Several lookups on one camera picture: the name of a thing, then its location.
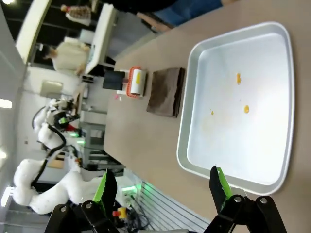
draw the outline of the baking sheet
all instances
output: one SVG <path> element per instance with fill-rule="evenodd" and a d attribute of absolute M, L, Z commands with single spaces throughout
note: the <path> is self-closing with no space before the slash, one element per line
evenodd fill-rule
<path fill-rule="evenodd" d="M 177 148 L 183 169 L 209 178 L 216 164 L 231 186 L 273 193 L 287 172 L 293 122 L 292 51 L 282 25 L 254 25 L 193 48 Z"/>

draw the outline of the white shirt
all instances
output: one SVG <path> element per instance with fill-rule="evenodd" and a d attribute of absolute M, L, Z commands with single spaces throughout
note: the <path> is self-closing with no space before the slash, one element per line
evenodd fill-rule
<path fill-rule="evenodd" d="M 81 42 L 62 42 L 57 47 L 57 57 L 53 58 L 53 66 L 57 72 L 76 76 L 75 72 L 81 64 L 87 63 L 88 52 Z"/>

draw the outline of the yellow label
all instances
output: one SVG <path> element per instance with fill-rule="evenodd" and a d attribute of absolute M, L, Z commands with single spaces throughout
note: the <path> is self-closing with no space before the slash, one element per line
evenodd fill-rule
<path fill-rule="evenodd" d="M 136 76 L 136 84 L 140 83 L 140 72 Z"/>

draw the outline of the white table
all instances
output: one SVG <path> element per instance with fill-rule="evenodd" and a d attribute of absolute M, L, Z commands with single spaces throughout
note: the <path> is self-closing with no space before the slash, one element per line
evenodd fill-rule
<path fill-rule="evenodd" d="M 112 5 L 103 5 L 103 9 L 95 30 L 90 58 L 86 66 L 85 74 L 88 74 L 98 64 L 111 66 L 107 65 L 104 61 L 116 15 L 117 10 Z"/>

